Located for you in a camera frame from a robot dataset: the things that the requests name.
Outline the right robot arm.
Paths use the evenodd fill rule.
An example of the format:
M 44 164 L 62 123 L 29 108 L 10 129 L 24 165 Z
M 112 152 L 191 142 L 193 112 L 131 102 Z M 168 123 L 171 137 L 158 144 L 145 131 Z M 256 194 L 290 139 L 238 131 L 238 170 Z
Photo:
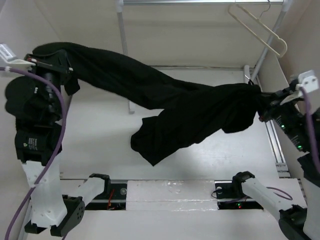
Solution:
M 273 121 L 292 144 L 293 153 L 286 153 L 289 167 L 300 167 L 302 186 L 306 191 L 306 207 L 292 200 L 280 200 L 271 187 L 259 182 L 248 171 L 237 173 L 231 182 L 236 197 L 248 197 L 277 221 L 288 240 L 320 238 L 320 111 L 312 111 L 309 90 L 299 85 L 270 96 L 270 103 L 260 113 L 262 122 Z

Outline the black trousers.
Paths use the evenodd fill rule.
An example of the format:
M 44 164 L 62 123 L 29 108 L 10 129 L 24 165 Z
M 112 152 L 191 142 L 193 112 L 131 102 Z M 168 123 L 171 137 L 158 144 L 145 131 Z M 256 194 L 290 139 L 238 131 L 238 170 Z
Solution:
M 131 148 L 153 166 L 219 130 L 227 134 L 246 130 L 259 110 L 257 85 L 182 81 L 123 54 L 71 42 L 40 45 L 33 54 L 47 57 L 59 50 L 66 52 L 76 79 L 148 110 L 160 110 L 143 118 L 130 140 Z

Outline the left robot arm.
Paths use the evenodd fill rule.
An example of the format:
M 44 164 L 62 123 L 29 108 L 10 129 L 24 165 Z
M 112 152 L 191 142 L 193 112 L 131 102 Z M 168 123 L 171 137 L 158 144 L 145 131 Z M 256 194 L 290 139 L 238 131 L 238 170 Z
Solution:
M 95 198 L 111 194 L 111 180 L 105 174 L 91 174 L 70 194 L 62 193 L 60 161 L 66 130 L 67 108 L 61 86 L 73 77 L 64 50 L 47 55 L 28 54 L 9 59 L 4 71 L 17 77 L 5 88 L 5 110 L 15 117 L 14 138 L 17 159 L 25 172 L 31 201 L 30 234 L 49 230 L 64 239 L 82 220 L 86 206 Z

